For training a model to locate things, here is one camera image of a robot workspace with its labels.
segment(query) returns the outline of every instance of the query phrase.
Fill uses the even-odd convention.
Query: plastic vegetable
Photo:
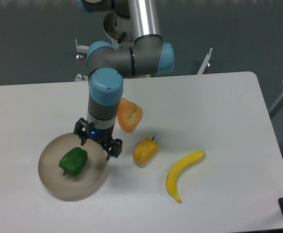
[[[63,158],[59,161],[59,167],[71,176],[77,176],[83,169],[87,161],[87,152],[80,147],[75,147],[70,150]]]
[[[117,120],[124,131],[128,133],[133,131],[141,117],[141,107],[127,99],[121,98],[117,110]]]
[[[136,147],[133,153],[133,159],[139,165],[147,162],[159,149],[159,146],[156,144],[156,142],[153,141],[153,139],[154,137],[152,138],[152,140],[146,137]]]
[[[178,160],[174,166],[171,168],[169,173],[166,177],[166,189],[168,193],[177,201],[181,202],[181,198],[179,197],[177,193],[177,178],[180,172],[192,165],[193,163],[201,160],[205,155],[205,151],[203,150],[197,150],[194,152],[191,152],[187,154],[186,156],[182,157],[180,160]]]

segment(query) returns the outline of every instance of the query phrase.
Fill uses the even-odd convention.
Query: gray wall
[[[157,0],[163,39],[173,44],[169,75],[196,74],[213,47],[211,73],[252,71],[269,107],[283,90],[283,0]],[[76,0],[0,0],[0,85],[70,82],[87,74],[74,38],[107,40],[105,13]],[[283,109],[273,126],[283,153]]]

